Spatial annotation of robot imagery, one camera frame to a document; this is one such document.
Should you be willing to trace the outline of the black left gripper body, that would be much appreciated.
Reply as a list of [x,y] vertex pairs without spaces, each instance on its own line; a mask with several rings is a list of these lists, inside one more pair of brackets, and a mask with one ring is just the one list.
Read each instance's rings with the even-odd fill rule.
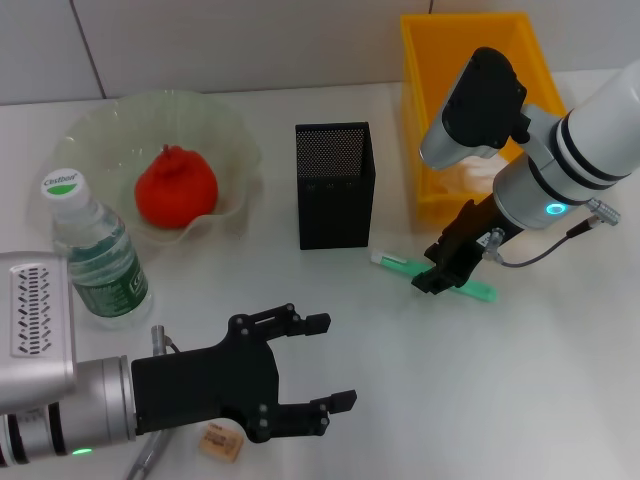
[[279,375],[248,315],[231,318],[214,346],[138,359],[131,373],[138,435],[225,418],[254,443],[274,437]]

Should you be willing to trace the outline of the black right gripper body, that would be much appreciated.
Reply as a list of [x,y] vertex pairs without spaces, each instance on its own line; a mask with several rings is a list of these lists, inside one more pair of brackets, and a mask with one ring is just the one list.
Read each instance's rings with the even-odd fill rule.
[[471,274],[482,260],[484,246],[479,240],[499,228],[507,242],[523,228],[515,225],[501,212],[492,195],[479,204],[467,201],[457,217],[443,229],[434,244],[434,264],[445,274]]

